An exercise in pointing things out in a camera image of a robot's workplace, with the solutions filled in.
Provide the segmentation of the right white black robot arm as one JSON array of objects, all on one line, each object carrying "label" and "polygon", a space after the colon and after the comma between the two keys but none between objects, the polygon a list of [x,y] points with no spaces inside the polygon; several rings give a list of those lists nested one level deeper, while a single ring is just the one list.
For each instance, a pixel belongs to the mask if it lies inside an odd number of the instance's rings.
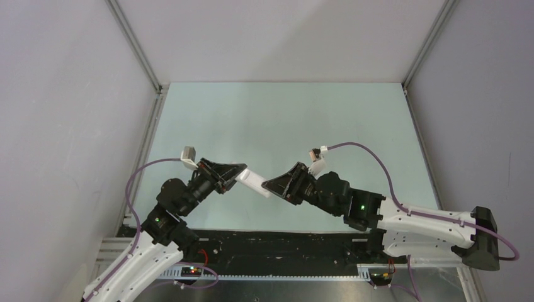
[{"label": "right white black robot arm", "polygon": [[294,205],[304,201],[336,217],[350,228],[366,232],[358,251],[373,262],[407,257],[460,259],[483,271],[497,271],[497,239],[480,231],[494,231],[489,209],[447,212],[408,206],[402,211],[392,198],[353,189],[335,172],[315,178],[308,167],[297,163],[287,173],[262,183],[262,188]]}]

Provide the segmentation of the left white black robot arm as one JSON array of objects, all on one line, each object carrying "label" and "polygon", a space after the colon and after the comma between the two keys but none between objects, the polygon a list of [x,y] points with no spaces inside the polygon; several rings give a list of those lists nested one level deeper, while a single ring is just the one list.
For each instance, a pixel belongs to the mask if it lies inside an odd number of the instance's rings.
[{"label": "left white black robot arm", "polygon": [[199,237],[183,218],[211,193],[229,191],[246,167],[201,159],[188,182],[179,178],[164,182],[146,220],[141,222],[138,214],[133,214],[137,224],[133,240],[86,286],[82,301],[133,301],[168,267],[194,260]]}]

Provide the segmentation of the white remote control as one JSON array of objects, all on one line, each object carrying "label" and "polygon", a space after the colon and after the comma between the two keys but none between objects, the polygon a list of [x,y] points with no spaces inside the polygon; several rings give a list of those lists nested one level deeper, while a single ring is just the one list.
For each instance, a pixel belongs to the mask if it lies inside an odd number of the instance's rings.
[{"label": "white remote control", "polygon": [[262,186],[266,179],[252,171],[249,167],[246,167],[237,175],[236,181],[265,198],[271,196],[271,193]]}]

